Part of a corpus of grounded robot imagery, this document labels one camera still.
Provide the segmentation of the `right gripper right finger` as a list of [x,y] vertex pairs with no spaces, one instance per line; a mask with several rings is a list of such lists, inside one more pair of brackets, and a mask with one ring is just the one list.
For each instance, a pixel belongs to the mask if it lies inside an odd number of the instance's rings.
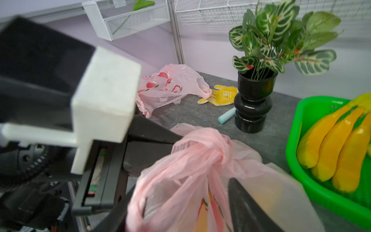
[[235,232],[282,231],[235,178],[228,182],[228,198]]

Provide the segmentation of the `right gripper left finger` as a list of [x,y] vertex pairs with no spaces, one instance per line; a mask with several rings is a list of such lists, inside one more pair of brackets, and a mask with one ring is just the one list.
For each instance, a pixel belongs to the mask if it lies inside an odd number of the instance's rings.
[[125,232],[128,204],[132,198],[135,185],[126,194],[125,198],[116,205],[109,215],[92,231],[93,232]]

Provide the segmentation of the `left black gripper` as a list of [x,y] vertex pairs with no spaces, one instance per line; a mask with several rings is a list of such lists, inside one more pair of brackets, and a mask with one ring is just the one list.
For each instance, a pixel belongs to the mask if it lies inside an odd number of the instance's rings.
[[[136,115],[123,142],[94,141],[89,161],[82,175],[71,212],[75,216],[89,216],[108,212],[126,196],[129,176],[138,177],[142,170],[169,155],[182,136]],[[89,194],[93,173],[99,165],[98,155],[106,150],[98,186]]]

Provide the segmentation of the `pink strawberry plastic bag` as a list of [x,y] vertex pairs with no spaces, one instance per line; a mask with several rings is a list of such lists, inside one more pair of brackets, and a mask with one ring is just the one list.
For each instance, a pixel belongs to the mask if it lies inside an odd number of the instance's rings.
[[184,64],[169,64],[140,79],[136,103],[139,111],[150,118],[155,109],[179,104],[189,94],[207,99],[212,90],[195,70]]

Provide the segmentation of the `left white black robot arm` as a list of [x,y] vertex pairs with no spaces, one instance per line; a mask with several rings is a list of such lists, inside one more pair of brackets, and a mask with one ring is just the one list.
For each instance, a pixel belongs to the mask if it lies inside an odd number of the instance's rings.
[[94,141],[81,175],[72,147],[10,143],[1,149],[1,230],[78,231],[79,216],[107,213],[96,232],[123,232],[129,177],[169,155],[181,136],[136,115],[121,143]]

